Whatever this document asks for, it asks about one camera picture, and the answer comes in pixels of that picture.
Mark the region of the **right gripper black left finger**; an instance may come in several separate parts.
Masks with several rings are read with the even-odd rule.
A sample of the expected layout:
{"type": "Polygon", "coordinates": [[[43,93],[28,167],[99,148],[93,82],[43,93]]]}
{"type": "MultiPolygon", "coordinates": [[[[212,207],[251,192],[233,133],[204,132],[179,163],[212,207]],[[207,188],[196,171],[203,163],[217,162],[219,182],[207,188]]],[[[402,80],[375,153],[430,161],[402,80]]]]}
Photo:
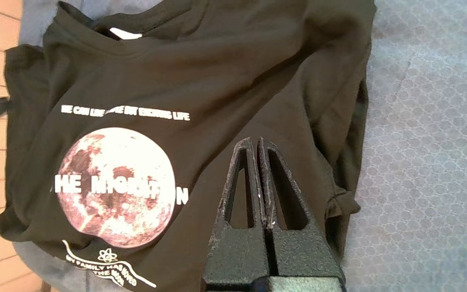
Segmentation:
{"type": "Polygon", "coordinates": [[[209,251],[202,275],[207,291],[250,291],[252,283],[269,275],[265,244],[263,198],[251,138],[238,141],[233,149],[222,196],[219,201],[209,251]],[[245,201],[251,226],[231,225],[238,174],[245,171],[245,201]]]}

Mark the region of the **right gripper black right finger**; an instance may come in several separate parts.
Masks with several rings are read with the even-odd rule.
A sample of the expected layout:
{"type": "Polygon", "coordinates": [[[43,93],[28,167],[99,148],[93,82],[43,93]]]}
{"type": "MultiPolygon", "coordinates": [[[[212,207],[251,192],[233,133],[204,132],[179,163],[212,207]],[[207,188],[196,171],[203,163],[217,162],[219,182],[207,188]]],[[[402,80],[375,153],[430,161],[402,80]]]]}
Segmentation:
{"type": "Polygon", "coordinates": [[[257,156],[270,253],[268,290],[344,291],[341,267],[278,146],[259,138],[257,156]]]}

